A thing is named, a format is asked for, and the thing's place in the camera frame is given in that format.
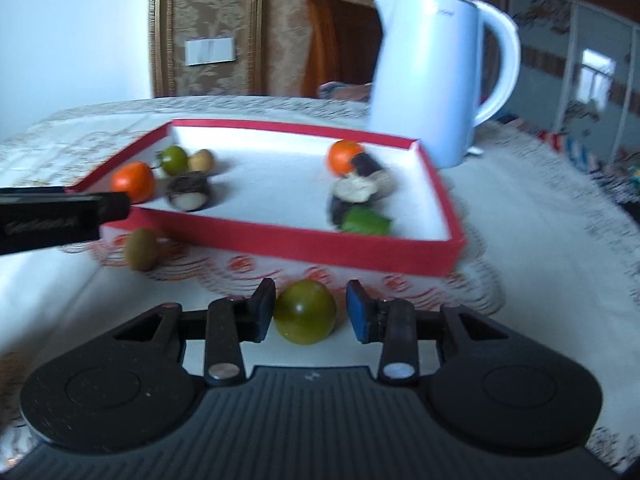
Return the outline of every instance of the kettle handle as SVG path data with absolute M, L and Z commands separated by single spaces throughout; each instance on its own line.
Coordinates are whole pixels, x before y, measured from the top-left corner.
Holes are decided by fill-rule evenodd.
M 474 126 L 484 123 L 507 102 L 513 92 L 520 72 L 520 38 L 518 27 L 504 12 L 485 2 L 476 0 L 476 5 L 482 14 L 484 23 L 498 39 L 500 45 L 500 75 L 494 91 L 488 99 L 480 105 Z

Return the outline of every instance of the orange fruit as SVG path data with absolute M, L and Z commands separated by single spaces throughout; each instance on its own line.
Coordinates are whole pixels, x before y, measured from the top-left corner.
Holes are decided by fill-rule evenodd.
M 131 162 L 111 177 L 111 190 L 127 193 L 132 204 L 149 200 L 155 188 L 154 172 L 144 162 Z
M 364 152 L 364 148 L 353 140 L 338 140 L 329 148 L 326 155 L 326 164 L 337 176 L 345 176 L 354 170 L 351 159 L 359 153 Z

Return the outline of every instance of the ribbed gray surface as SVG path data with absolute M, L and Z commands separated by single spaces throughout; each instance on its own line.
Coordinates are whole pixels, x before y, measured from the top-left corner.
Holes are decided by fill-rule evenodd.
M 40 446 L 8 480 L 607 480 L 586 450 L 511 458 L 463 444 L 368 368 L 256 368 L 209 390 L 178 431 L 115 456 Z

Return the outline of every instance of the white tablecloth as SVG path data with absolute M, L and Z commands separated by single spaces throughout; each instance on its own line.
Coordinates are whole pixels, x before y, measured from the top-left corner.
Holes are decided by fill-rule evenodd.
M 367 107 L 292 98 L 194 97 L 97 105 L 61 112 L 0 148 L 0 187 L 69 185 L 146 131 L 171 118 L 257 118 L 364 127 Z M 350 278 L 419 308 L 465 303 L 586 366 L 604 406 L 590 449 L 624 469 L 639 453 L 640 235 L 635 224 L 583 174 L 537 140 L 488 123 L 485 153 L 444 171 L 469 240 L 444 280 L 381 275 L 248 254 L 186 248 L 146 274 L 123 266 L 120 233 L 104 240 L 0 258 L 0 471 L 33 445 L 15 411 L 15 393 L 34 366 L 163 301 L 205 308 L 226 293 L 251 291 L 270 275 L 282 286 L 300 276 L 338 295 Z M 255 364 L 365 364 L 380 347 L 358 345 L 347 324 L 326 341 L 292 351 L 270 330 L 243 344 Z M 437 366 L 421 344 L 423 372 Z M 198 372 L 202 345 L 185 366 Z

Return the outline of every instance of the white kettle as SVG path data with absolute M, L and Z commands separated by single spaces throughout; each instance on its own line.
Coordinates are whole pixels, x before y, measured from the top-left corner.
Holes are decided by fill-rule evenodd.
M 375 0 L 383 38 L 367 130 L 421 139 L 438 168 L 462 162 L 473 130 L 507 101 L 520 71 L 513 20 L 478 0 Z M 480 105 L 484 25 L 500 75 Z

